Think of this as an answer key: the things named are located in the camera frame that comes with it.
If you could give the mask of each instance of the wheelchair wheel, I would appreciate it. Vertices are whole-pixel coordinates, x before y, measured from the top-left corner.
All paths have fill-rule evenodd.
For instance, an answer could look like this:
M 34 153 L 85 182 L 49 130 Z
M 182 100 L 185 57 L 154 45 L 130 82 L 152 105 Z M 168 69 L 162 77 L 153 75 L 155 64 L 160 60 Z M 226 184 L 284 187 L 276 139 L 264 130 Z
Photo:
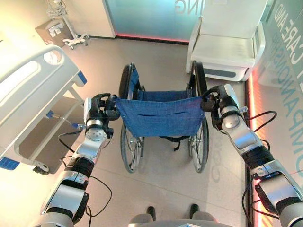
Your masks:
M 143 154 L 144 137 L 134 137 L 123 123 L 120 143 L 124 166 L 132 174 L 137 170 Z
M 197 134 L 188 139 L 188 149 L 195 170 L 201 173 L 207 163 L 209 150 L 209 132 L 206 118 L 202 120 Z

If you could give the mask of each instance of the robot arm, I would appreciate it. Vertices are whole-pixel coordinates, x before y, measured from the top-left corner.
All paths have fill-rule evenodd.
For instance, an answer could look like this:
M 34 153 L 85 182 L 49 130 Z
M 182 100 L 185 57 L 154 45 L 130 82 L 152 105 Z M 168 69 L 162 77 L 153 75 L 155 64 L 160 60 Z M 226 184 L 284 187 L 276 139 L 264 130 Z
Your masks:
M 303 195 L 299 185 L 275 160 L 255 132 L 247 127 L 233 88 L 216 86 L 203 94 L 202 109 L 211 112 L 213 126 L 226 134 L 250 173 L 264 207 L 280 216 L 283 227 L 303 226 Z
M 89 177 L 100 155 L 100 148 L 113 135 L 109 121 L 119 118 L 115 109 L 116 96 L 109 93 L 87 98 L 84 104 L 85 140 L 77 148 L 55 187 L 41 207 L 35 227 L 73 227 L 80 221 L 89 199 L 85 192 Z

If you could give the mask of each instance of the tiled floor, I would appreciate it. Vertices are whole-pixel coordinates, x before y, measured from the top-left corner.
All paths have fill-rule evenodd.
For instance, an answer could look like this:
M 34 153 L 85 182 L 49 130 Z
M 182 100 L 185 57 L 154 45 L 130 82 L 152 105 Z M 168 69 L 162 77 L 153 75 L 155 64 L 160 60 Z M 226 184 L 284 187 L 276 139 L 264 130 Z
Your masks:
M 78 46 L 74 51 L 64 50 L 88 79 L 86 86 L 77 89 L 83 98 L 102 92 L 117 93 L 122 69 L 130 62 L 136 64 L 140 82 L 146 90 L 182 90 L 189 80 L 185 74 L 187 46 L 183 45 L 91 39 L 89 46 Z M 212 87 L 225 82 L 208 79 L 207 83 Z M 231 85 L 242 105 L 244 84 Z M 108 184 L 113 191 L 113 199 L 103 213 L 93 218 L 91 226 L 127 226 L 134 215 L 145 212 L 149 205 L 156 208 L 158 220 L 188 218 L 192 203 L 199 204 L 201 210 L 210 212 L 219 222 L 244 226 L 241 208 L 244 163 L 228 138 L 211 127 L 209 115 L 207 118 L 210 154 L 201 174 L 195 172 L 188 157 L 186 141 L 181 143 L 179 151 L 174 152 L 174 144 L 160 138 L 145 139 L 141 167 L 134 174 L 127 173 L 120 155 L 122 121 L 111 122 L 114 137 L 101 152 L 92 175 Z M 61 170 L 62 167 L 55 175 L 49 176 L 32 173 L 23 165 L 13 172 L 1 170 L 7 187 L 1 188 L 0 193 L 8 195 L 4 199 L 7 206 L 1 211 L 7 214 L 5 225 L 0 226 L 27 226 L 39 213 L 40 204 Z M 9 192 L 11 188 L 16 189 L 15 193 Z M 91 179 L 87 191 L 90 194 L 89 205 L 96 213 L 106 203 L 109 192 L 94 179 Z M 86 227 L 88 220 L 85 215 L 76 226 Z

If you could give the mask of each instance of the white recliner chair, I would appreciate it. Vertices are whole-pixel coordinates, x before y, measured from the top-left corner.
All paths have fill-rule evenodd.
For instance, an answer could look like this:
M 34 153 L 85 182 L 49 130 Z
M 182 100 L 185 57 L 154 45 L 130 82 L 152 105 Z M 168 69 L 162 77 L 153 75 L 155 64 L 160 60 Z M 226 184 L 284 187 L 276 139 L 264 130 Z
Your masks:
M 205 0 L 190 37 L 186 72 L 201 61 L 205 75 L 246 81 L 265 49 L 260 19 L 267 0 Z

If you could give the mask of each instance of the white wall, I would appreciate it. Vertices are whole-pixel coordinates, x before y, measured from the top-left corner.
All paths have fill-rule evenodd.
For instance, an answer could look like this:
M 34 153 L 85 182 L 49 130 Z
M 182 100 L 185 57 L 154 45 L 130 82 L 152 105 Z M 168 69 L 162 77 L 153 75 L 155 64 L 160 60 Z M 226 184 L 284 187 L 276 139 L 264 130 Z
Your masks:
M 49 20 L 45 0 L 1 0 L 0 70 L 22 58 L 29 51 L 44 46 L 35 27 Z
M 77 34 L 115 37 L 104 0 L 65 0 L 68 18 Z

